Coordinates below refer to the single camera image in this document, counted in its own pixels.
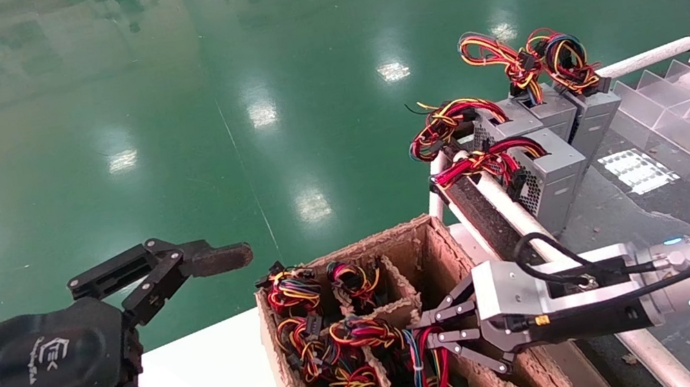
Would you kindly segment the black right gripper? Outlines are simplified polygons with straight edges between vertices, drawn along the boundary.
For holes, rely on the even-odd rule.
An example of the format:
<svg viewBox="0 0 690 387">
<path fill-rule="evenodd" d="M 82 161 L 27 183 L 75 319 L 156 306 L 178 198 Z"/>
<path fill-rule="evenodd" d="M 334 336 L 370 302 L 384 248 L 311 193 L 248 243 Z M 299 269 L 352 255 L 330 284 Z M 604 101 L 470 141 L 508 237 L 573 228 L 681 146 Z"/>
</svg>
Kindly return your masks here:
<svg viewBox="0 0 690 387">
<path fill-rule="evenodd" d="M 489 368 L 497 375 L 512 373 L 515 358 L 512 353 L 519 353 L 520 350 L 643 330 L 662 322 L 660 313 L 648 311 L 641 301 L 636 300 L 588 314 L 583 312 L 565 319 L 551 319 L 550 323 L 542 325 L 528 325 L 530 319 L 508 316 L 502 321 L 481 321 L 480 331 L 477 328 L 456 330 L 463 326 L 464 320 L 477 317 L 474 290 L 471 275 L 459 280 L 436 307 L 420 313 L 419 319 L 411 324 L 412 333 L 432 332 L 423 343 L 426 349 L 441 348 L 456 357 Z M 510 357 L 495 359 L 475 350 L 474 347 L 481 345 L 482 337 L 496 349 L 509 352 Z"/>
</svg>

